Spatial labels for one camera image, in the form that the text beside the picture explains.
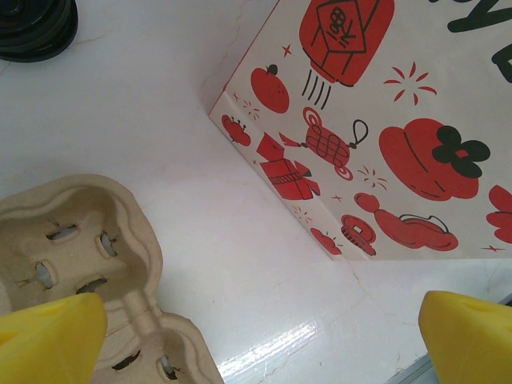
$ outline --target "black lettering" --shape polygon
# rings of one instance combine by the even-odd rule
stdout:
[[[456,34],[458,32],[467,32],[468,30],[478,30],[486,26],[493,26],[494,24],[511,20],[512,8],[490,11],[498,2],[499,0],[480,0],[466,18],[449,22],[448,30]]]
[[[430,2],[438,2],[439,0],[429,0]],[[472,2],[473,0],[454,0],[454,2]]]
[[[503,77],[508,82],[512,82],[512,63],[510,60],[512,60],[512,44],[496,52],[492,58],[493,63],[498,66]]]

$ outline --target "red illustration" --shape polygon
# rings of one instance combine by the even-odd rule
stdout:
[[[500,186],[493,186],[489,192],[489,200],[498,210],[487,215],[487,221],[498,229],[494,236],[502,242],[512,244],[512,194]]]
[[[348,181],[352,180],[354,176],[352,172],[346,168],[346,164],[349,162],[350,158],[350,148],[355,150],[357,145],[368,136],[368,125],[363,120],[356,120],[352,127],[355,142],[351,142],[347,145],[340,137],[322,125],[322,120],[316,110],[309,107],[304,108],[303,115],[308,125],[306,142],[295,142],[284,134],[279,134],[285,146],[303,146],[304,148],[309,148],[326,162],[332,164],[336,173],[341,178]],[[357,126],[359,123],[364,127],[364,135],[360,139],[357,135]]]
[[[285,149],[267,133],[256,150],[267,162],[260,165],[276,191],[285,200],[309,200],[320,195],[320,187],[309,180],[311,172],[300,162],[284,158]]]
[[[336,238],[331,238],[328,234],[323,234],[320,230],[316,228],[311,228],[311,234],[314,238],[319,242],[330,254],[337,255],[342,254],[340,249],[336,246],[337,244],[334,242]]]
[[[377,254],[371,246],[377,239],[377,235],[370,224],[350,214],[342,216],[342,224],[342,234],[347,240],[364,250],[369,256]]]
[[[285,50],[285,54],[284,54],[284,56],[283,56],[284,58],[285,58],[286,56],[288,56],[289,54],[292,54],[292,53],[291,53],[291,50],[290,50],[290,47],[291,47],[291,44],[288,44],[288,46],[283,46],[283,47],[282,47],[282,48]]]
[[[405,129],[384,129],[379,145],[396,177],[416,194],[435,201],[476,196],[482,170],[475,163],[490,157],[484,143],[462,142],[455,128],[429,118],[413,120]]]
[[[313,219],[307,215],[307,211],[302,212],[302,208],[300,206],[292,206],[292,208],[294,209],[294,214],[297,215],[298,220],[304,219],[306,224],[309,224],[313,221]]]
[[[409,77],[406,78],[404,73],[397,67],[393,66],[393,70],[402,78],[402,80],[396,80],[392,78],[391,80],[386,80],[384,84],[400,84],[403,86],[403,89],[400,90],[397,95],[394,97],[394,101],[397,102],[406,92],[406,88],[414,90],[424,90],[427,92],[431,92],[433,94],[438,94],[438,92],[432,88],[431,86],[422,86],[421,82],[425,80],[425,78],[429,75],[428,72],[425,72],[424,74],[420,74],[416,79],[413,78],[414,74],[416,74],[416,63],[413,62],[413,66],[410,68]],[[417,105],[419,103],[419,97],[416,92],[413,92],[413,99],[414,104]]]
[[[394,0],[312,0],[299,37],[311,66],[329,82],[354,86],[380,46]]]
[[[243,107],[248,111],[248,115],[252,117],[254,120],[259,118],[259,109],[254,108],[251,102],[244,100]]]
[[[384,190],[387,190],[386,185],[384,184],[387,182],[384,178],[378,178],[377,177],[377,171],[376,170],[370,170],[366,168],[366,166],[362,166],[362,170],[358,170],[360,174],[364,176],[363,181],[371,184],[372,188],[375,188],[376,186],[381,186]]]
[[[432,250],[446,252],[458,246],[454,234],[435,216],[421,218],[403,214],[397,217],[386,210],[381,210],[377,198],[371,194],[356,194],[354,200],[366,212],[375,215],[375,221],[386,236],[407,248],[416,250],[426,246]]]
[[[481,250],[490,250],[491,252],[499,252],[500,250],[506,250],[505,248],[495,248],[493,246],[486,246],[485,248],[480,248]]]
[[[241,146],[250,145],[250,136],[245,132],[246,126],[240,125],[240,120],[235,121],[234,118],[225,114],[222,116],[222,125],[231,137],[231,141],[237,142]]]
[[[253,92],[261,104],[276,114],[284,114],[290,106],[290,96],[278,78],[278,66],[272,64],[266,70],[256,68],[250,76]]]

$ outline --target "black round object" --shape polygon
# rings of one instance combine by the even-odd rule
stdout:
[[[78,28],[75,0],[0,0],[0,59],[40,62],[63,52]]]

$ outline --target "scratch on surface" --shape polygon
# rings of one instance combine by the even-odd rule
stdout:
[[[266,305],[268,304],[268,302],[270,300],[270,296],[272,296],[272,293],[276,290],[276,288],[278,288],[283,283],[284,282],[279,282],[278,284],[276,284],[275,286],[272,287],[272,289],[270,290],[269,294],[266,296],[265,302],[263,303],[263,306],[262,306],[262,308],[259,311],[259,315],[254,320],[254,323],[256,323],[256,321],[259,320],[260,317],[263,315],[263,311],[265,310]]]
[[[97,41],[97,40],[99,40],[100,38],[104,38],[104,37],[105,37],[105,35],[103,34],[103,35],[98,36],[98,37],[96,37],[96,38],[88,38],[88,39],[86,39],[86,40],[81,40],[81,41],[76,42],[75,44],[73,44],[73,46],[79,46],[79,45],[81,45],[81,44],[87,44],[87,43],[89,43],[89,42],[96,42],[96,41]]]
[[[348,310],[337,316],[330,324],[335,324],[336,322],[338,322],[340,318],[344,318],[345,316],[347,316],[352,310],[355,309],[356,306],[364,302],[365,298],[367,298],[367,295],[364,294],[359,300],[356,301],[355,304],[353,304]]]
[[[473,334],[473,340],[471,340],[471,344],[468,346],[467,351],[466,351],[464,357],[458,360],[460,365],[458,367],[457,381],[454,384],[458,384],[458,382],[460,382],[462,370],[464,370],[464,366],[466,365],[466,360],[470,356],[470,352],[473,349],[473,346],[474,346],[475,342],[476,342],[476,337]]]
[[[240,4],[240,7],[238,8],[238,15],[237,17],[235,18],[234,20],[234,23],[237,27],[235,33],[234,33],[234,38],[231,39],[230,42],[228,42],[226,44],[226,48],[230,48],[233,44],[236,43],[236,41],[238,40],[238,38],[240,37],[240,30],[242,28],[242,24],[240,23],[240,21],[242,20],[242,16],[243,16],[243,10],[245,8],[245,6],[249,3],[249,2],[252,2],[253,0],[243,0],[242,4]],[[219,62],[219,64],[217,64],[215,66],[215,69],[213,70],[213,72],[211,74],[209,74],[205,80],[201,83],[199,89],[200,90],[203,90],[203,88],[210,82],[210,80],[212,78],[214,78],[217,73],[219,72],[219,70],[224,66],[225,64],[225,61],[227,60],[228,56],[229,56],[229,52],[225,52],[222,57],[221,57],[221,60]]]
[[[297,350],[295,350],[294,352],[292,352],[291,354],[286,356],[285,361],[282,362],[282,364],[280,364],[279,366],[276,366],[272,370],[272,372],[270,372],[269,374],[266,374],[266,362],[265,362],[265,372],[263,374],[263,379],[261,381],[259,381],[258,384],[262,384],[266,380],[266,378],[268,378],[269,376],[272,376],[276,372],[279,372],[280,370],[287,368],[288,365],[290,364],[289,360],[291,359],[291,357],[294,356],[295,354],[298,354],[301,350],[306,348],[310,344],[311,339],[314,338],[314,336],[317,334],[317,332],[318,332],[318,330],[315,330],[315,332],[311,336],[309,336],[309,338],[307,339],[307,342],[305,342],[303,346],[301,346],[300,348],[298,348]]]
[[[359,278],[358,274],[356,274],[355,272],[355,269],[354,269],[354,266],[352,265],[351,262],[348,262],[349,266],[350,266],[350,269],[352,270],[352,274],[354,275],[354,278],[356,279],[356,281],[358,282],[359,286],[361,287],[362,291],[365,293],[365,295],[368,297],[369,300],[371,300],[372,302],[374,302],[374,304],[376,305],[376,307],[386,316],[392,316],[394,318],[398,318],[398,316],[396,314],[392,314],[391,312],[386,312],[381,306],[380,304],[378,303],[377,300],[375,300],[375,298],[370,294],[370,292],[368,292],[368,290],[364,287],[364,285],[361,283],[361,279]],[[403,325],[410,325],[410,323],[405,323],[405,322],[402,322]]]
[[[145,314],[145,313],[147,313],[147,312],[151,312],[151,311],[153,311],[153,310],[154,310],[154,308],[155,308],[155,306],[152,306],[152,307],[150,307],[150,308],[148,308],[148,309],[145,309],[145,310],[143,310],[143,311],[141,311],[141,312],[139,312],[139,313],[137,313],[137,314],[134,314],[134,315],[130,316],[126,322],[124,322],[124,323],[123,323],[123,324],[121,324],[120,326],[117,326],[117,327],[113,328],[110,332],[108,332],[108,333],[106,334],[106,336],[105,336],[105,337],[107,338],[107,337],[111,336],[112,334],[116,334],[116,333],[117,333],[117,332],[119,332],[120,330],[123,330],[124,328],[126,328],[126,326],[127,326],[128,324],[132,323],[132,322],[133,322],[136,318],[138,318],[140,315]]]
[[[488,275],[487,273],[487,268],[485,268],[485,272],[486,272],[486,275],[488,277],[488,280],[487,280],[487,287],[486,287],[486,292],[487,294],[490,294],[490,283],[492,282],[492,279],[494,277],[494,275],[496,274],[496,272],[498,271],[498,269],[502,266],[503,262],[505,261],[505,259],[501,260],[498,265],[496,266],[496,268],[494,268],[494,271],[492,274],[490,274],[490,276]]]
[[[7,65],[4,66],[2,70],[0,70],[0,76],[3,75],[3,73],[7,70],[7,68],[10,67],[11,64],[12,64],[12,62],[8,62]]]
[[[400,360],[401,359],[402,359],[402,354],[400,352],[398,352],[397,362],[396,362],[395,367],[394,367],[394,372],[395,373],[398,373],[400,370],[402,370],[402,368],[398,368],[398,364],[400,364]]]

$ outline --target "hole in pulp tray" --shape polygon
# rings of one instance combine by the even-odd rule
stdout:
[[[31,284],[32,282],[40,282],[42,286],[45,287],[45,290],[51,289],[54,286],[54,282],[51,279],[50,272],[48,268],[42,262],[37,262],[35,265],[35,275],[27,280],[21,280],[21,286],[25,286],[26,284]]]
[[[77,290],[77,294],[84,294],[84,293],[94,293],[96,291],[96,288],[99,286],[105,284],[108,280],[106,278],[98,278],[96,280],[93,280],[92,282],[88,282],[84,286],[81,286]]]
[[[132,354],[131,356],[128,356],[121,362],[118,362],[115,366],[112,366],[113,370],[124,370],[128,365],[130,365],[132,362],[138,359],[138,356],[141,354],[141,351],[137,352],[136,354]]]
[[[109,235],[106,234],[105,231],[102,232],[99,238],[102,241],[102,246],[105,249],[105,252],[107,252],[109,256],[115,257],[118,255],[118,253],[112,247],[112,244],[116,242],[115,239],[110,239]]]
[[[166,355],[163,355],[160,358],[160,363],[162,364],[164,374],[166,374],[166,376],[169,380],[178,380],[178,377],[176,376],[176,372],[175,372],[174,368],[170,365],[169,359]]]
[[[48,240],[60,240],[66,238],[70,234],[75,233],[78,230],[78,225],[71,224],[70,226],[60,226],[55,232],[50,232],[46,235]]]
[[[0,346],[2,346],[3,344],[5,344],[6,342],[8,342],[9,340],[12,340],[13,338],[15,338],[16,336],[18,336],[18,332],[15,332],[15,331],[11,331],[11,332],[0,332]]]

